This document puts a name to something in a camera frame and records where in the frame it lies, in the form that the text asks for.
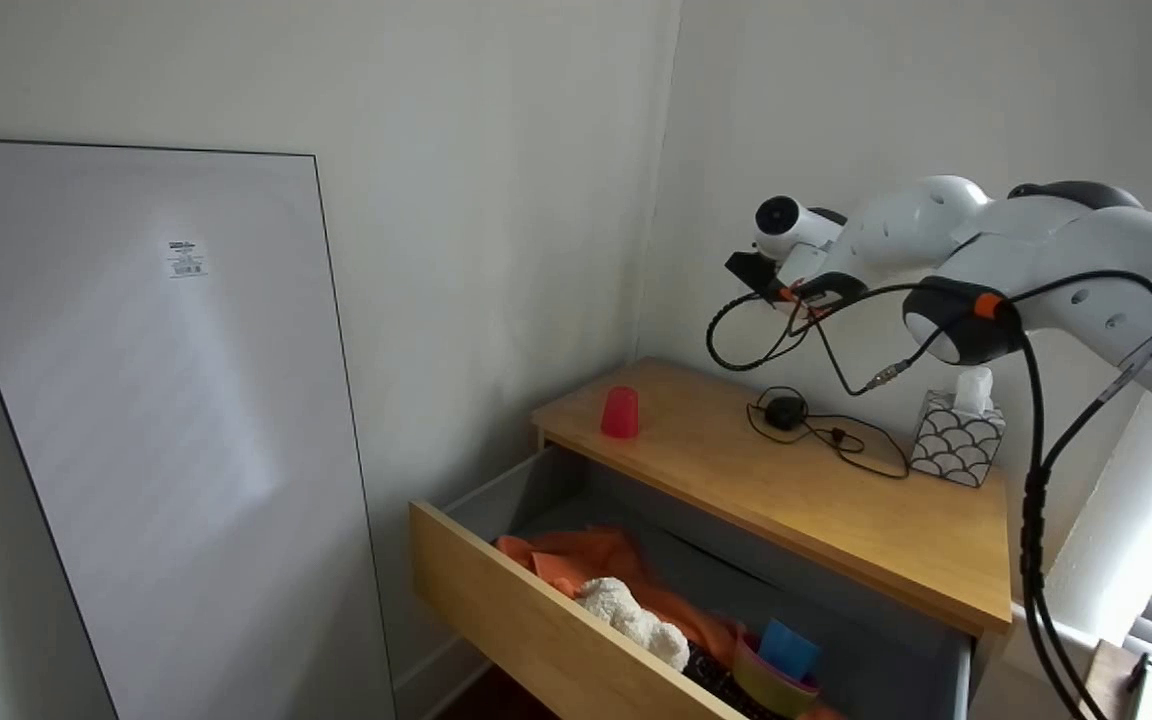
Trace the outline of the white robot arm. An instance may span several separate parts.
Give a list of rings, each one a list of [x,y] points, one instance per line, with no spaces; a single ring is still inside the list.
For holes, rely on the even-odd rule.
[[[910,336],[948,366],[1010,351],[989,301],[1018,329],[1057,329],[1101,360],[1135,366],[1152,393],[1152,208],[1091,182],[1017,186],[989,201],[963,178],[928,178],[851,216],[770,198],[729,268],[764,301],[861,301],[914,274]]]

